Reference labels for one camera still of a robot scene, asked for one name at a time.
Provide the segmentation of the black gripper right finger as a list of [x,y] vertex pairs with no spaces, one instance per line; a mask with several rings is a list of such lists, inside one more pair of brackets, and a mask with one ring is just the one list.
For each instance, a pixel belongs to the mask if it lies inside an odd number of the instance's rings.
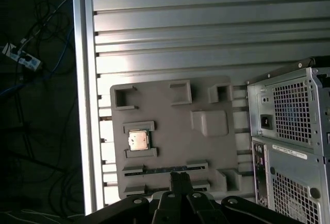
[[192,187],[188,173],[180,174],[181,192],[199,223],[301,223],[256,203],[229,196],[217,203]]

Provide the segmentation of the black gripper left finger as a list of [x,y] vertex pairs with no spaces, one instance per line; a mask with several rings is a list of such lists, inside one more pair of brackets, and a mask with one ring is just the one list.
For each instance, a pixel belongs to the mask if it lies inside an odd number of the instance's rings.
[[179,223],[180,173],[170,173],[170,190],[155,205],[142,196],[129,196],[82,218],[82,223]]

